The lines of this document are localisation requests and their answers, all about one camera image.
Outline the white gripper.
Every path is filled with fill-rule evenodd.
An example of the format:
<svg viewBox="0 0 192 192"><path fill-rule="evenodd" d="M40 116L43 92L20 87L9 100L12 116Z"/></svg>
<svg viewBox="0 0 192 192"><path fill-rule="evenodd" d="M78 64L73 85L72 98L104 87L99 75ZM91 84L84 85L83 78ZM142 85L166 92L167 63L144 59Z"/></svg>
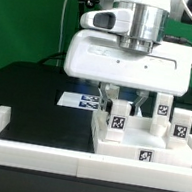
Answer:
<svg viewBox="0 0 192 192"><path fill-rule="evenodd" d="M152 53L122 49L116 35L83 30L70 42L64 69L70 77L102 82L99 106L107 111L114 95L113 85L181 96L189 89L192 47L162 42ZM149 97L148 91L136 91L131 115Z"/></svg>

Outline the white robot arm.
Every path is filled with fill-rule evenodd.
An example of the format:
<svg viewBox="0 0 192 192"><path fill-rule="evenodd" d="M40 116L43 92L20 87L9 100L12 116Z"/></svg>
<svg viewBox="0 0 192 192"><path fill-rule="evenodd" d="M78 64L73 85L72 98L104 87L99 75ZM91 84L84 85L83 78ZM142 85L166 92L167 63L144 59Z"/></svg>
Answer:
<svg viewBox="0 0 192 192"><path fill-rule="evenodd" d="M99 81L104 110L117 97L110 85L136 88L141 100L150 91L183 95L192 47L165 35L170 19L192 24L192 0L114 0L109 9L84 13L66 54L66 74Z"/></svg>

